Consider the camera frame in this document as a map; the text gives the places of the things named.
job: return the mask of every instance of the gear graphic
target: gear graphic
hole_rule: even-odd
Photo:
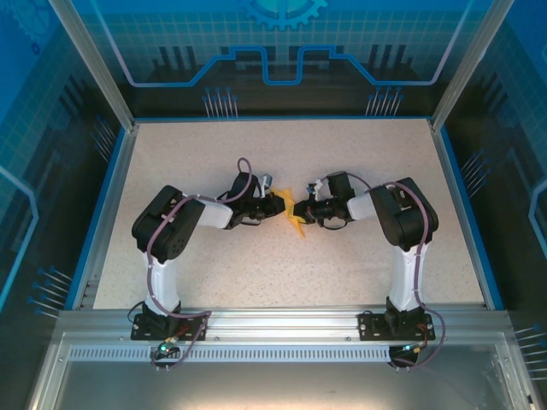
[[[47,33],[51,23],[48,0],[0,0],[0,10],[11,11],[20,29],[34,42]]]
[[[299,24],[308,24],[311,17],[319,16],[319,9],[326,7],[326,0],[240,0],[248,18],[256,24],[266,24],[268,30],[278,27],[293,30]]]

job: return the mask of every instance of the aluminum frame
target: aluminum frame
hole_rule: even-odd
[[[70,0],[49,1],[121,126],[131,132],[135,119],[76,8]]]
[[[515,408],[527,405],[526,373],[519,371],[524,366],[509,314],[505,311],[489,311],[480,305],[437,305],[433,306],[445,318],[447,324],[447,345],[495,346],[499,352],[498,376],[505,381],[505,394]],[[388,342],[360,342],[356,316],[363,310],[383,312],[382,306],[323,307],[323,308],[269,308],[269,309],[227,309],[215,310],[210,319],[206,340],[196,348],[222,347],[238,351],[251,351],[256,347],[298,346],[311,349],[345,350],[381,348],[402,344]],[[122,310],[64,311],[59,315],[56,330],[32,395],[30,409],[42,410],[55,406],[67,363],[86,361],[86,358],[71,357],[71,351],[78,347],[121,349],[128,347],[154,347],[157,342],[134,342],[129,338],[131,324]],[[343,362],[343,354],[337,359],[323,360]],[[245,356],[245,361],[253,360]],[[110,356],[89,361],[120,361]],[[140,357],[128,355],[124,361],[143,361]],[[209,358],[207,362],[221,362]]]
[[[129,164],[131,163],[133,148],[138,135],[138,126],[135,126],[132,131],[126,130],[123,141],[120,146],[120,153],[116,159],[112,179],[110,180],[109,189],[104,198],[103,208],[97,222],[95,235],[91,240],[91,246],[87,260],[85,261],[81,279],[78,283],[78,289],[74,302],[70,308],[79,309],[85,294],[85,288],[90,281],[98,283],[103,271],[104,261],[109,249],[110,236],[114,229],[114,222],[118,206],[120,205],[123,186],[126,183]]]
[[[454,203],[454,208],[456,209],[456,214],[460,221],[460,226],[462,227],[463,237],[468,245],[468,251],[471,256],[471,262],[473,263],[473,269],[477,275],[477,280],[479,281],[479,286],[482,290],[483,297],[485,298],[486,306],[489,309],[494,310],[496,306],[491,295],[488,281],[486,280],[485,267],[480,259],[477,243],[471,229],[467,212],[463,205],[462,193],[458,189],[454,169],[450,166],[450,159],[446,145],[441,135],[440,128],[435,129],[434,125],[432,125],[431,131],[433,143],[435,144],[437,155],[441,163],[441,167],[443,168],[444,179],[446,179],[446,184],[448,185],[450,195],[452,196],[452,202]]]
[[[485,55],[488,46],[505,20],[515,0],[492,0],[492,4],[475,33],[469,48],[460,62],[454,76],[450,80],[438,106],[432,116],[433,130],[441,129],[450,112],[456,105],[475,68]]]

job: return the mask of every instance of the beige tabletop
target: beige tabletop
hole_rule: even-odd
[[[479,284],[426,120],[272,120],[144,124],[140,127],[110,239],[95,308],[129,308],[146,295],[134,220],[164,185],[218,196],[247,157],[256,175],[292,188],[339,170],[377,185],[412,177],[435,208],[424,302],[482,302]],[[363,187],[352,182],[356,193]],[[383,304],[393,248],[377,219],[341,231],[317,225],[302,239],[284,215],[231,231],[198,227],[179,264],[184,307],[264,308]]]

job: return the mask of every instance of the yellow object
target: yellow object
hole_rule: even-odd
[[[292,225],[297,228],[297,231],[300,232],[300,235],[302,237],[306,237],[304,235],[302,227],[300,226],[300,224],[303,224],[305,222],[304,219],[294,214],[294,197],[292,196],[291,189],[288,188],[286,190],[276,190],[274,187],[272,187],[272,192],[275,195],[283,198],[283,200],[285,201],[285,215],[287,215],[287,218],[289,218],[289,221],[292,223]]]

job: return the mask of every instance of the cable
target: cable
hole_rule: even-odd
[[[358,181],[363,182],[363,183],[367,186],[367,188],[368,188],[367,191],[369,191],[369,190],[371,190],[371,189],[373,188],[371,184],[369,184],[367,181],[365,181],[365,180],[364,180],[363,178],[361,178],[360,176],[355,175],[354,173],[347,173],[347,174],[348,174],[348,176],[353,177],[353,178],[357,179]]]
[[[194,339],[192,340],[192,342],[191,342],[190,346],[188,347],[188,349],[186,350],[185,354],[181,355],[180,359],[177,362],[175,362],[173,365],[171,365],[171,367],[177,366],[178,364],[180,364],[188,356],[188,354],[190,353],[191,348],[193,347],[193,345],[196,342],[197,338],[199,337],[199,335],[201,334],[203,329],[205,329],[205,327],[207,326],[207,323],[209,321],[209,318],[211,317],[212,312],[208,310],[208,311],[200,312],[200,313],[188,313],[188,314],[174,313],[174,312],[170,312],[164,306],[161,305],[161,303],[157,300],[156,293],[154,292],[154,289],[152,287],[152,270],[153,270],[153,267],[154,267],[154,257],[152,256],[152,247],[154,246],[154,242],[157,240],[157,237],[160,235],[160,233],[162,233],[163,229],[167,226],[169,221],[177,214],[177,212],[179,212],[179,210],[182,208],[182,206],[185,203],[189,202],[190,200],[199,199],[201,201],[229,203],[229,202],[237,201],[241,196],[243,196],[243,194],[250,187],[253,172],[252,172],[252,167],[250,165],[249,160],[247,160],[246,158],[243,158],[243,157],[238,159],[238,170],[240,172],[242,172],[241,171],[241,162],[245,162],[245,164],[247,165],[247,168],[248,168],[248,173],[249,173],[249,178],[247,179],[247,184],[245,184],[245,187],[241,190],[241,192],[239,192],[236,196],[233,196],[232,198],[228,198],[228,199],[225,199],[225,200],[215,199],[215,198],[211,198],[211,197],[208,197],[208,196],[200,196],[200,195],[185,196],[173,207],[173,209],[171,209],[171,212],[169,212],[169,214],[165,217],[165,219],[162,221],[162,223],[157,227],[157,229],[152,234],[152,237],[150,238],[150,241],[146,245],[146,257],[147,257],[147,260],[148,260],[148,270],[147,270],[147,273],[146,273],[146,287],[148,288],[148,293],[150,294],[150,299],[156,305],[156,307],[160,311],[162,311],[164,314],[166,314],[167,316],[170,316],[170,317],[176,318],[176,319],[196,319],[196,318],[204,317],[203,323],[199,327],[199,330],[197,331],[196,335],[194,336]],[[152,364],[155,364],[155,363],[156,362],[155,362],[154,358],[152,358]]]
[[[423,324],[416,325],[416,327],[420,329],[421,332],[424,334],[424,343],[423,347],[421,347],[421,349],[423,350],[427,347],[427,327]]]
[[[443,316],[439,312],[431,309],[430,307],[427,307],[425,303],[421,301],[420,293],[418,292],[419,279],[420,279],[421,250],[426,244],[427,233],[429,231],[429,219],[427,218],[426,207],[424,207],[424,204],[422,203],[420,198],[406,185],[401,184],[399,182],[388,182],[387,184],[384,184],[384,186],[386,187],[389,185],[396,186],[397,188],[400,188],[401,190],[404,190],[407,194],[409,194],[410,197],[414,200],[414,202],[416,202],[416,205],[418,205],[418,208],[420,209],[420,212],[421,212],[421,216],[424,219],[424,233],[421,235],[421,240],[416,250],[416,263],[415,263],[415,270],[414,270],[414,296],[416,298],[416,301],[418,302],[418,305],[420,305],[420,307],[424,309],[424,311],[432,313],[438,317],[438,319],[441,322],[441,328],[442,328],[441,338],[438,342],[438,346],[435,348],[435,350],[433,350],[433,353],[429,357],[427,357],[425,360],[423,360],[421,363],[411,366],[413,369],[415,368],[417,369],[429,363],[438,354],[440,349],[443,347],[444,339],[446,338],[446,324],[444,322]]]
[[[127,312],[127,320],[129,320],[132,323],[132,325],[135,324],[135,321],[129,319],[129,316],[131,316],[131,313],[133,313],[133,310],[138,308],[140,305],[144,305],[144,301],[140,301],[139,303],[136,303],[135,306],[133,306],[131,309],[129,309],[129,312]]]

